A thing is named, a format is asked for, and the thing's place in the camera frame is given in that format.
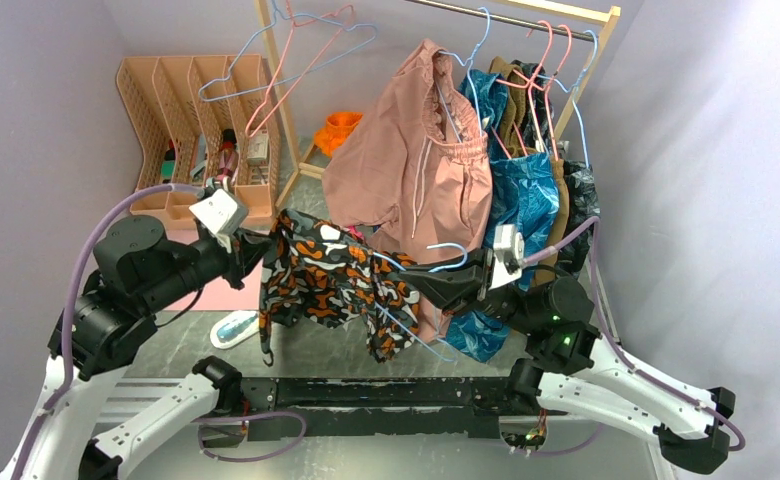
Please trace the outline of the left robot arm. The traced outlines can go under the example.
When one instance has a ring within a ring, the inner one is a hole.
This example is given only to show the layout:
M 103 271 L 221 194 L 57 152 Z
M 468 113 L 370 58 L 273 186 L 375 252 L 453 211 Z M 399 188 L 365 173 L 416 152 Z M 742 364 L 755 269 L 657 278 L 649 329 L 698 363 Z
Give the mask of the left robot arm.
M 148 215 L 97 226 L 49 341 L 39 400 L 1 479 L 116 479 L 136 454 L 147 454 L 148 435 L 121 439 L 115 448 L 88 436 L 139 348 L 157 332 L 157 313 L 217 278 L 243 288 L 274 246 L 269 236 L 242 228 L 231 243 L 225 248 L 209 234 L 173 242 Z

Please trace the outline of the light blue wire hanger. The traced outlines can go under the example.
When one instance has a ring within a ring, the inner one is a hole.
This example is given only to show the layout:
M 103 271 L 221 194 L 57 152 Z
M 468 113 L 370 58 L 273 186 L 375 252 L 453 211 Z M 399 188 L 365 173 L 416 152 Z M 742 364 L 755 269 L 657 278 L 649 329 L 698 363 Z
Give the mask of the light blue wire hanger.
M 385 255 L 378 250 L 374 250 L 372 252 L 372 256 L 386 261 L 400 272 L 405 272 L 411 269 L 414 273 L 426 272 L 429 274 L 460 268 L 467 262 L 468 251 L 458 243 L 444 242 L 428 246 L 428 249 L 430 250 L 443 248 L 458 250 L 461 255 L 452 260 L 446 260 L 432 264 L 413 265 L 408 267 L 400 263 L 395 257 Z M 420 325 L 425 325 L 427 330 L 430 331 L 430 334 L 418 334 L 415 337 L 415 340 L 423 345 L 432 354 L 434 354 L 440 361 L 456 363 L 458 361 L 458 356 L 456 354 L 453 354 L 452 357 L 449 358 L 440 354 L 431 346 L 433 342 L 438 342 L 440 345 L 444 345 L 445 347 L 451 347 L 451 345 L 445 340 L 444 335 L 441 333 L 440 322 L 443 318 L 441 310 L 438 309 L 431 300 L 428 300 L 424 293 L 419 293 L 419 305 L 421 310 L 421 314 L 419 315 Z

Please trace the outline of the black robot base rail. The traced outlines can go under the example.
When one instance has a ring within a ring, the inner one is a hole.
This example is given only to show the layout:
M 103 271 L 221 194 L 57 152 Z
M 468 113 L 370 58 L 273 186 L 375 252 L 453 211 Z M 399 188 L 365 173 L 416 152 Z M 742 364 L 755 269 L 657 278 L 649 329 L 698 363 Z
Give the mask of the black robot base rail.
M 540 408 L 507 377 L 245 377 L 203 419 L 255 416 L 253 441 L 308 437 L 460 434 L 498 439 L 511 421 L 535 425 Z

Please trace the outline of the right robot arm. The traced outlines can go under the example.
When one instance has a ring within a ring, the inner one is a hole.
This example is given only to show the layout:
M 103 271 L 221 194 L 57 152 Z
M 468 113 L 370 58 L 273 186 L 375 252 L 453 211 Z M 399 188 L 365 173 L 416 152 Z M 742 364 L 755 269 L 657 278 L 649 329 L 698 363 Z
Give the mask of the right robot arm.
M 627 353 L 604 319 L 591 319 L 600 311 L 576 280 L 560 276 L 523 289 L 529 268 L 510 250 L 477 249 L 400 275 L 444 314 L 480 312 L 525 337 L 526 355 L 505 389 L 516 413 L 574 414 L 626 432 L 702 475 L 745 447 L 730 420 L 731 390 L 692 386 Z

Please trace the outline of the orange camouflage shorts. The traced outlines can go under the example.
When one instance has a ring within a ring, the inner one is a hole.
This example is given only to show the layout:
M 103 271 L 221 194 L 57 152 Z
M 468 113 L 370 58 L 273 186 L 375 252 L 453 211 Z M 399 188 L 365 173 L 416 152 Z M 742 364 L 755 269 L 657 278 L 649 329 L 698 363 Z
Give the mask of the orange camouflage shorts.
M 414 260 L 370 247 L 347 229 L 292 209 L 273 222 L 262 262 L 259 340 L 274 363 L 272 326 L 310 320 L 329 329 L 360 320 L 378 363 L 412 346 L 420 331 L 420 293 L 402 279 Z

